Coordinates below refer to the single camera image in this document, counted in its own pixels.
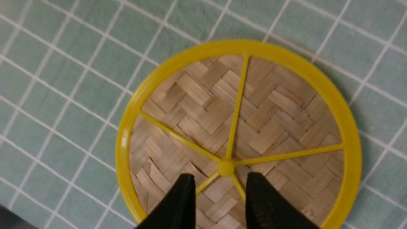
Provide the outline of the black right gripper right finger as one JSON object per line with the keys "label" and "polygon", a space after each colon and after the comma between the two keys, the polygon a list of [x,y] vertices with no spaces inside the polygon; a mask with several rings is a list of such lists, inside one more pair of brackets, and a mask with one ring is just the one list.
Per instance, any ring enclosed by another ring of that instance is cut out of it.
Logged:
{"label": "black right gripper right finger", "polygon": [[245,217],[248,229],[318,229],[259,172],[246,182]]}

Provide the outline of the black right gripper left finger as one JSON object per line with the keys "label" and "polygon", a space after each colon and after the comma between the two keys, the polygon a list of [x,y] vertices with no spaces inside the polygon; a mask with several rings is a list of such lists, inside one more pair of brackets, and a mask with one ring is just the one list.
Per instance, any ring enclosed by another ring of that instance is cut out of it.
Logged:
{"label": "black right gripper left finger", "polygon": [[137,229],[195,229],[196,197],[192,174],[180,174],[169,192]]}

